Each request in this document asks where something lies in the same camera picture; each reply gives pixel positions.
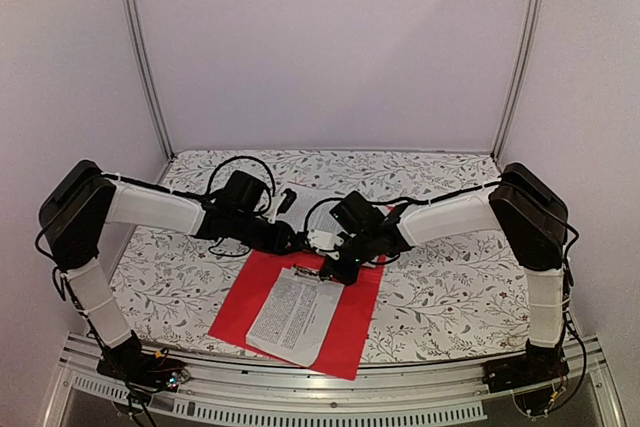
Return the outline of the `spine metal folder clip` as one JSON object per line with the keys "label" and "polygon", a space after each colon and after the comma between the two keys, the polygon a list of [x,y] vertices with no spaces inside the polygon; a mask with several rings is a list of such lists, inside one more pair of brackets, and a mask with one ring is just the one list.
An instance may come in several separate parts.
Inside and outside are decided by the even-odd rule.
{"label": "spine metal folder clip", "polygon": [[322,281],[322,275],[319,270],[308,268],[305,266],[301,266],[298,264],[293,264],[291,267],[293,274],[296,276],[301,276],[304,278],[315,279],[318,281]]}

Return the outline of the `separate printed paper sheet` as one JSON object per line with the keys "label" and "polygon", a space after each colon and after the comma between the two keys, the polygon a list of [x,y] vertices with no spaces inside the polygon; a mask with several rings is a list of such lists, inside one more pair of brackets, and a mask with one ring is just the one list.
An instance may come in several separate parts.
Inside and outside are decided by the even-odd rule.
{"label": "separate printed paper sheet", "polygon": [[318,359],[344,286],[280,271],[246,343],[281,360],[309,367]]}

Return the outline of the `red file folder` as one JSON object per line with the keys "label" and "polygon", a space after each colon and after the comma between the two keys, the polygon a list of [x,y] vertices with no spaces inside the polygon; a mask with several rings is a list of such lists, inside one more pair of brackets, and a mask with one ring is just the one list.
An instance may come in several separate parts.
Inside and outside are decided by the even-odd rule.
{"label": "red file folder", "polygon": [[252,253],[208,335],[344,380],[356,378],[384,273],[364,267],[351,286],[317,277],[324,258]]}

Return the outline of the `printed white paper sheets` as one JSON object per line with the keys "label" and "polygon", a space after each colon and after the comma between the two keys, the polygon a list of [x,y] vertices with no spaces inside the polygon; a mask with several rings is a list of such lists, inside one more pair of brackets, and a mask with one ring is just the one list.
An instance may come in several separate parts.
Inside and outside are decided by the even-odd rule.
{"label": "printed white paper sheets", "polygon": [[344,194],[326,189],[316,189],[288,183],[286,187],[296,194],[296,199],[288,210],[277,216],[289,224],[296,232],[304,230],[305,218],[312,211],[306,225],[308,230],[320,230],[338,234],[342,231],[330,210],[344,197]]}

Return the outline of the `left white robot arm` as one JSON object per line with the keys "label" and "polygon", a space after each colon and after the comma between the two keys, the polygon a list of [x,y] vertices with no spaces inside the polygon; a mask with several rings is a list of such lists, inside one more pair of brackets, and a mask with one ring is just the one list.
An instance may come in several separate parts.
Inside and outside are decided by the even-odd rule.
{"label": "left white robot arm", "polygon": [[110,287],[115,254],[104,248],[116,234],[138,227],[196,240],[234,240],[251,250],[287,255],[306,241],[279,217],[275,186],[241,171],[202,192],[171,190],[103,171],[79,161],[38,212],[36,249],[49,258],[62,296],[70,296],[95,339],[109,350],[111,366],[128,381],[148,373],[148,359]]}

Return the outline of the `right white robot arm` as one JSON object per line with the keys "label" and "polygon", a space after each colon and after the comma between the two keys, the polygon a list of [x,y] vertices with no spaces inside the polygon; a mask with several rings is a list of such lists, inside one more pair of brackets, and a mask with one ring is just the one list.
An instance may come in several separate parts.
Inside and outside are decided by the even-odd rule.
{"label": "right white robot arm", "polygon": [[507,165],[500,179],[432,200],[402,199],[389,212],[354,191],[331,211],[348,234],[321,271],[346,285],[360,267],[380,256],[394,257],[444,237],[502,230],[524,269],[530,308],[528,343],[533,348],[517,362],[517,374],[537,383],[556,364],[553,348],[564,337],[563,269],[577,233],[568,222],[566,203],[525,165]]}

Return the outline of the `aluminium front rail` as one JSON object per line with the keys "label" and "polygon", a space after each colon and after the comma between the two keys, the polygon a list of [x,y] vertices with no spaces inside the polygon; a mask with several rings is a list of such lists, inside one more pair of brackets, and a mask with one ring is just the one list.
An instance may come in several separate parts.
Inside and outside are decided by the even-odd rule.
{"label": "aluminium front rail", "polygon": [[372,363],[353,381],[269,359],[180,351],[189,380],[146,409],[97,372],[100,352],[70,335],[56,366],[47,426],[623,426],[627,420],[596,337],[568,342],[557,411],[521,413],[514,391],[491,392],[480,359]]}

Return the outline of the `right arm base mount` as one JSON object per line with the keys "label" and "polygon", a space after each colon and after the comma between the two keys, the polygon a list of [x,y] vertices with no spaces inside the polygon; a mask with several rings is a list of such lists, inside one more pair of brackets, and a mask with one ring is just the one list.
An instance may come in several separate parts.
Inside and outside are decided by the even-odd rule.
{"label": "right arm base mount", "polygon": [[514,391],[518,410],[529,418],[547,416],[566,392],[569,367],[560,345],[526,343],[523,354],[487,361],[482,382],[490,393]]}

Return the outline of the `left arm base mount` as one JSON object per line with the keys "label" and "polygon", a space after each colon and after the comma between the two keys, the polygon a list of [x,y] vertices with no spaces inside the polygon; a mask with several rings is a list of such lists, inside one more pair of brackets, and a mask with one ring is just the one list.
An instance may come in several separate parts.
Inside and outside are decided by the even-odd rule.
{"label": "left arm base mount", "polygon": [[175,392],[191,378],[186,364],[170,357],[167,348],[145,353],[134,332],[120,345],[102,349],[97,373],[150,393]]}

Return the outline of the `right aluminium frame post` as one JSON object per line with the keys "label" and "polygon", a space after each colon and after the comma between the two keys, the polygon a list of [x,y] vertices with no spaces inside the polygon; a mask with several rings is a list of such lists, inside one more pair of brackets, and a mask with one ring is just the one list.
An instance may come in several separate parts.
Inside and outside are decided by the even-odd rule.
{"label": "right aluminium frame post", "polygon": [[542,9],[543,0],[527,0],[523,26],[521,30],[515,64],[509,81],[505,104],[496,137],[493,142],[491,157],[499,162],[503,157],[511,127],[516,115],[519,98],[524,86],[531,51],[534,45],[536,29]]}

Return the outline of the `aluminium frame post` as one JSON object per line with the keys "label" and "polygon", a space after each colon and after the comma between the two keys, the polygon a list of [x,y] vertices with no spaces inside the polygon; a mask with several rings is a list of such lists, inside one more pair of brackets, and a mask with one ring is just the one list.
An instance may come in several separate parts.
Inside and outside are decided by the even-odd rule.
{"label": "aluminium frame post", "polygon": [[509,81],[505,104],[496,137],[493,142],[491,157],[499,162],[503,157],[511,127],[516,115],[519,98],[524,86],[531,51],[534,45],[536,29],[542,9],[543,0],[527,0],[523,26],[521,30],[515,64]]}
{"label": "aluminium frame post", "polygon": [[164,158],[170,162],[175,157],[175,152],[155,85],[138,2],[137,0],[122,0],[122,4],[147,110],[161,152]]}

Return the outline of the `left aluminium frame post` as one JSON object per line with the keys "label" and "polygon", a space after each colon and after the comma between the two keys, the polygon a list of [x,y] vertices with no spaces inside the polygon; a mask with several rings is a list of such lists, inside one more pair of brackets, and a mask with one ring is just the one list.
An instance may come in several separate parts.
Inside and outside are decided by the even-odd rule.
{"label": "left aluminium frame post", "polygon": [[138,2],[137,0],[122,0],[122,4],[147,110],[161,152],[164,158],[170,162],[175,157],[175,152],[155,85]]}

